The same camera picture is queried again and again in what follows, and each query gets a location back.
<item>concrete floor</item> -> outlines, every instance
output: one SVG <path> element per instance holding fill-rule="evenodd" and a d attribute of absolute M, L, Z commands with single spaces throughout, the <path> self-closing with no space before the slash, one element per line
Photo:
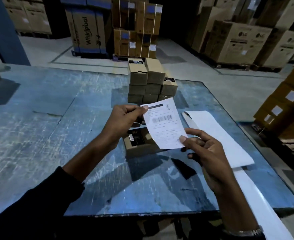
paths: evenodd
<path fill-rule="evenodd" d="M 47 40 L 20 37 L 20 40 L 33 66 L 127 74 L 125 62 L 73 57 L 70 38 Z M 292 69 L 290 64 L 280 73 L 213 69 L 168 39 L 159 39 L 157 58 L 176 79 L 202 81 L 237 122 L 253 121 L 254 113 Z M 294 192 L 294 171 L 265 147 L 250 127 L 242 129 Z M 294 237 L 294 215 L 282 221 Z M 162 233 L 159 238 L 153 239 L 165 238 Z"/>

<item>scratched blue tabletop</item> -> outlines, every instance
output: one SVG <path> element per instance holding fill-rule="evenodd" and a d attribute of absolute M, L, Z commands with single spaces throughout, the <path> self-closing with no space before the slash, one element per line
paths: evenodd
<path fill-rule="evenodd" d="M 64 165 L 126 104 L 128 76 L 12 65 L 0 82 L 0 212 Z M 184 110 L 207 110 L 253 158 L 246 173 L 269 204 L 294 210 L 294 194 L 201 82 L 177 81 Z M 169 150 L 125 159 L 120 140 L 85 180 L 65 215 L 188 214 L 218 210 L 200 166 Z"/>

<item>black label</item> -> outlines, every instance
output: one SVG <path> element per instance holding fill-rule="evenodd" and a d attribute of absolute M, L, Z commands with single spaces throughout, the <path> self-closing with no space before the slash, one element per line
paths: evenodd
<path fill-rule="evenodd" d="M 142 137 L 140 129 L 129 130 L 127 133 L 128 133 L 131 145 L 133 147 L 145 144 L 145 141 L 144 141 L 144 138 Z"/>
<path fill-rule="evenodd" d="M 165 81 L 172 81 L 172 82 L 175 82 L 175 79 L 173 79 L 173 78 L 168 78 L 168 77 L 165 77 Z"/>
<path fill-rule="evenodd" d="M 142 60 L 129 60 L 130 64 L 144 64 Z"/>

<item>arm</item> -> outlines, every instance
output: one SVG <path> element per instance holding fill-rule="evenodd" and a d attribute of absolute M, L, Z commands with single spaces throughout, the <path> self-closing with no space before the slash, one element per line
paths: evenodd
<path fill-rule="evenodd" d="M 0 214 L 0 238 L 53 238 L 57 222 L 69 204 L 81 196 L 82 181 L 147 109 L 116 105 L 102 132 L 93 141 Z"/>
<path fill-rule="evenodd" d="M 200 163 L 204 177 L 214 192 L 225 229 L 231 233 L 259 228 L 256 218 L 239 187 L 222 144 L 202 130 L 185 129 L 194 138 L 180 137 L 186 148 L 192 149 L 188 157 Z"/>

